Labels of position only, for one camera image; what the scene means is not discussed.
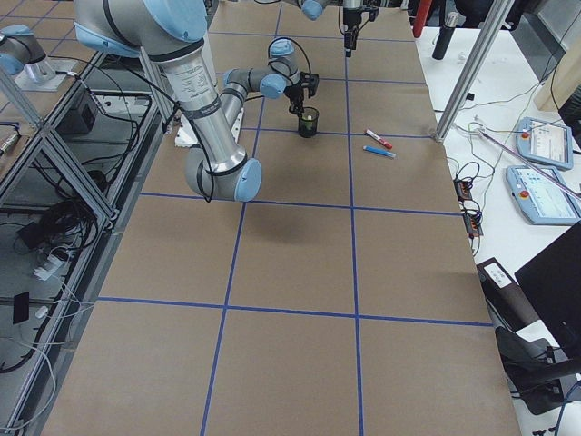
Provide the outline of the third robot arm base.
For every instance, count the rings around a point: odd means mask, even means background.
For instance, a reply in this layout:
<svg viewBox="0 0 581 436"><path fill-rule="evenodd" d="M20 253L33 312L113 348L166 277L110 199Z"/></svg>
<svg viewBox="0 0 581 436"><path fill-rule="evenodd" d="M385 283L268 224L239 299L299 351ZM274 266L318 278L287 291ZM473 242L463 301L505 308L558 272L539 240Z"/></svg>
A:
<svg viewBox="0 0 581 436"><path fill-rule="evenodd" d="M26 25L9 25L1 29L1 68L9 75L26 71L38 84L54 77L45 50Z"/></svg>

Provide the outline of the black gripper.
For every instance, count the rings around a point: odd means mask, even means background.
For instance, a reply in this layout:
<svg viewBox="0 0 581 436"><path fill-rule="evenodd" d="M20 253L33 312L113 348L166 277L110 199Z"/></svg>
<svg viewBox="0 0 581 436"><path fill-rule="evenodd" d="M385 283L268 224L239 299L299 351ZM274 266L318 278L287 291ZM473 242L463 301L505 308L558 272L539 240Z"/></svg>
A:
<svg viewBox="0 0 581 436"><path fill-rule="evenodd" d="M361 8L344 8L342 10L343 42L346 57L351 57L357 48L357 32L362 22Z"/></svg>
<svg viewBox="0 0 581 436"><path fill-rule="evenodd" d="M290 101L290 114L296 115L298 117L303 114L305 93L308 91L309 87L305 84L293 84L285 88L284 94Z"/></svg>

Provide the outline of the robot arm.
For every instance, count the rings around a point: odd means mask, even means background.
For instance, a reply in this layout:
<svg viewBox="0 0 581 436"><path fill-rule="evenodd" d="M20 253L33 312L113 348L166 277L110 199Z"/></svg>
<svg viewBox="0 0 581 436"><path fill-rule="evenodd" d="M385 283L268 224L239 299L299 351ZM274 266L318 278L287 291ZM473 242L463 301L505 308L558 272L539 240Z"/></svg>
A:
<svg viewBox="0 0 581 436"><path fill-rule="evenodd" d="M302 72L295 45L277 38L262 69L233 69L218 92L202 57L207 15L202 1L77 1L77 39L95 51L123 57L146 53L164 71L199 142L186 160L187 184L206 200L252 200L261 188L260 162L237 144L232 127L250 93L290 99L290 112L304 112L319 77Z"/></svg>
<svg viewBox="0 0 581 436"><path fill-rule="evenodd" d="M376 1L363 0L305 0L288 1L288 4L296 5L311 21L319 19L328 7L337 6L339 8L338 28L343 37L343 50L347 58L351 58L352 53L357 49L360 31L367 23L376 20L380 7Z"/></svg>

